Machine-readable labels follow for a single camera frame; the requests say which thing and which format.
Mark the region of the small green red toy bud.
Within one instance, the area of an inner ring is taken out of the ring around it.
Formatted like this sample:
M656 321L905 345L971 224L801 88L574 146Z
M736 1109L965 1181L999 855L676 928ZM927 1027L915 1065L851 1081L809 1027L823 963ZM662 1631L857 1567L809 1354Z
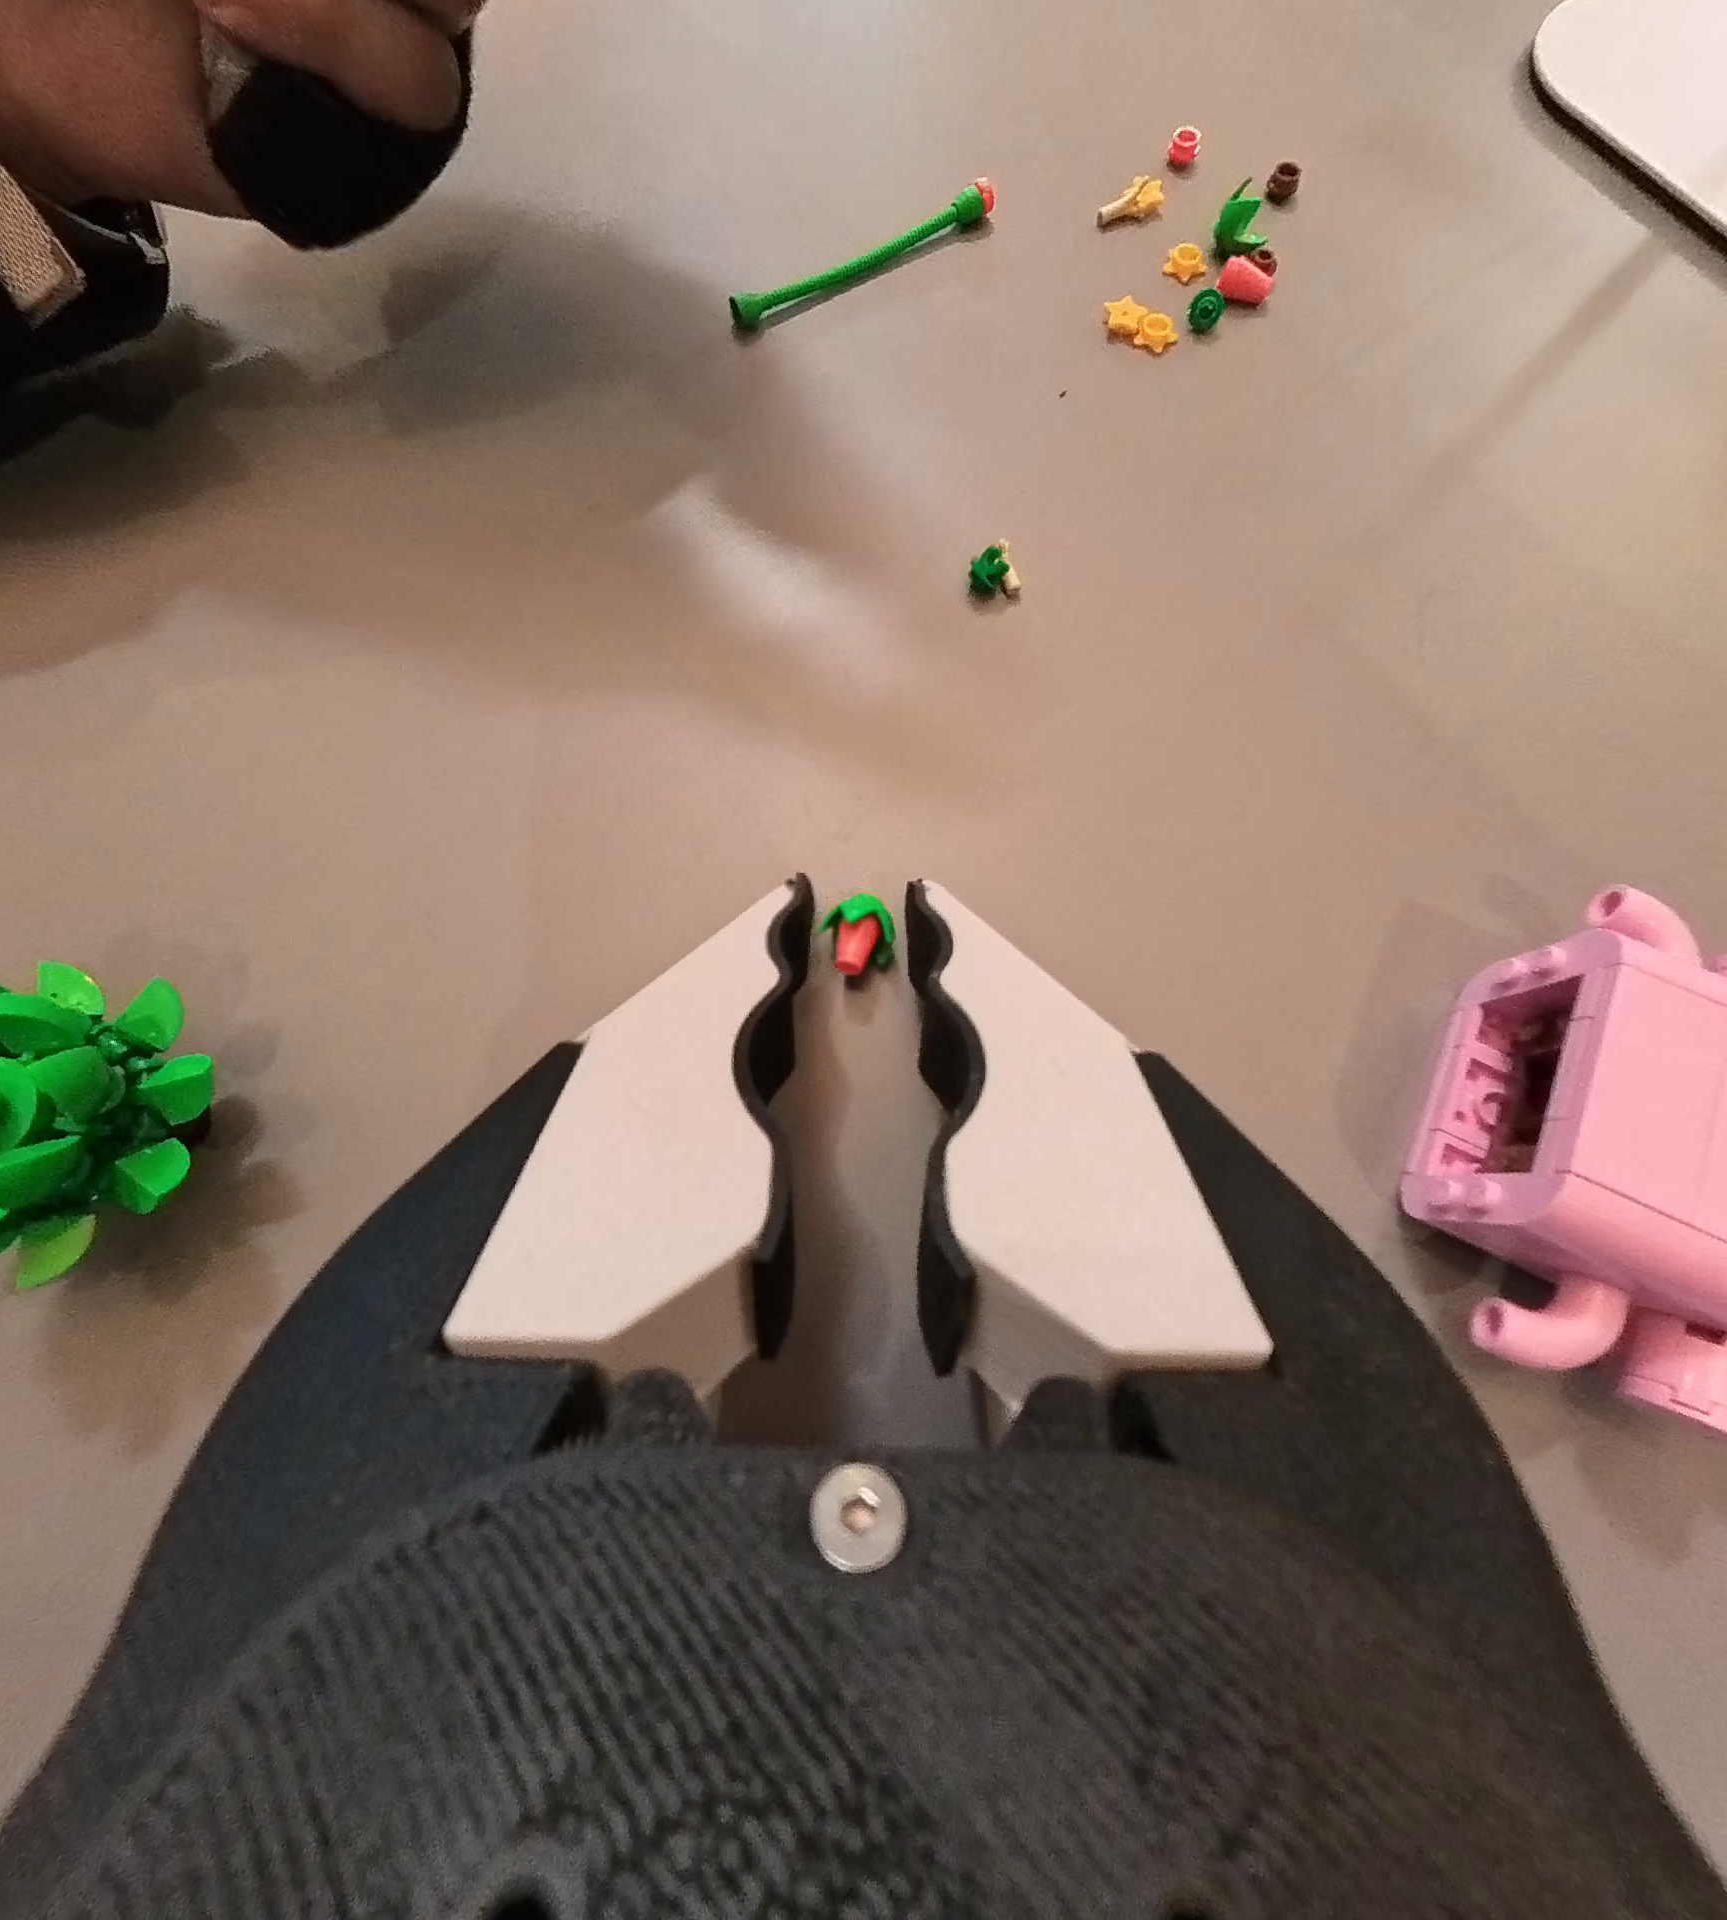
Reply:
M889 906L855 890L823 915L817 932L829 936L833 970L851 987L895 965L897 931Z

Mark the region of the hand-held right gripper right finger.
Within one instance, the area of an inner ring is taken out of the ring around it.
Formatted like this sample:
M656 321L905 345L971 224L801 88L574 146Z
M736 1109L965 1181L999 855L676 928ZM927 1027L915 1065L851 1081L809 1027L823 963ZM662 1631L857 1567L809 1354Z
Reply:
M931 1371L969 1384L979 1443L1049 1381L1261 1373L1273 1341L1153 1093L1159 1060L937 880L907 885L905 965L939 1111L919 1331Z

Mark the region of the pink toy brick pot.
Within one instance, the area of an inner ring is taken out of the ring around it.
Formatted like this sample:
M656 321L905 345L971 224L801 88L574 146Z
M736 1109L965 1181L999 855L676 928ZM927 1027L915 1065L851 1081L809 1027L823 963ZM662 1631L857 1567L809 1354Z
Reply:
M1467 1321L1727 1441L1727 952L1631 885L1577 932L1475 972L1435 1046L1403 1213L1547 1287Z

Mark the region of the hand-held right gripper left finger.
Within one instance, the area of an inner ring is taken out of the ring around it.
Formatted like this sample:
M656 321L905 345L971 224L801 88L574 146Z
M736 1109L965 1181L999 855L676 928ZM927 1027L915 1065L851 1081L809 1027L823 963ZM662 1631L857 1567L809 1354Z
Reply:
M793 1176L773 1104L813 892L801 875L550 1065L562 1090L444 1325L474 1360L668 1371L716 1399L779 1357L795 1297Z

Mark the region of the green toy stem red tip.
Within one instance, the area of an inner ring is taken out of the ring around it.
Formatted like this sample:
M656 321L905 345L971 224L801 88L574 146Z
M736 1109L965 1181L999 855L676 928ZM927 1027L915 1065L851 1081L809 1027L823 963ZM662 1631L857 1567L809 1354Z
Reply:
M728 300L732 330L756 335L766 325L805 302L825 300L873 276L895 269L905 258L925 253L945 239L987 229L995 210L995 184L987 176L973 179L941 210L905 229L903 233L857 253L837 265L803 275L760 293L736 293Z

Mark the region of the green toy brick plant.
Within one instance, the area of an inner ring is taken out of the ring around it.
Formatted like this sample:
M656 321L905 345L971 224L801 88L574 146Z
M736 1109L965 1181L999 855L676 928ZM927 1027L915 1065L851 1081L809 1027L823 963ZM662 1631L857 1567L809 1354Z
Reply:
M56 1285L108 1215L150 1216L194 1170L216 1072L180 1052L186 1006L154 976L126 1005L62 963L0 983L0 1258L18 1291Z

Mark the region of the white flat board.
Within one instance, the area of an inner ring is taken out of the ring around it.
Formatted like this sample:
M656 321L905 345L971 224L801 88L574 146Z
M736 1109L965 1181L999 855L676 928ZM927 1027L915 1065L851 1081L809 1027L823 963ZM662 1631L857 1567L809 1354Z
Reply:
M1563 2L1529 44L1547 107L1727 245L1727 2Z

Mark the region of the person's left hand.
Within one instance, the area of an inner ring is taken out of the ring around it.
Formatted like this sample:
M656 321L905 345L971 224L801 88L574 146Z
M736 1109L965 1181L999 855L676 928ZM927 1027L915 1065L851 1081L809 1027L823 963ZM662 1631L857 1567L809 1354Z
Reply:
M36 197L248 216L204 120L204 29L436 133L480 2L0 2L0 163Z

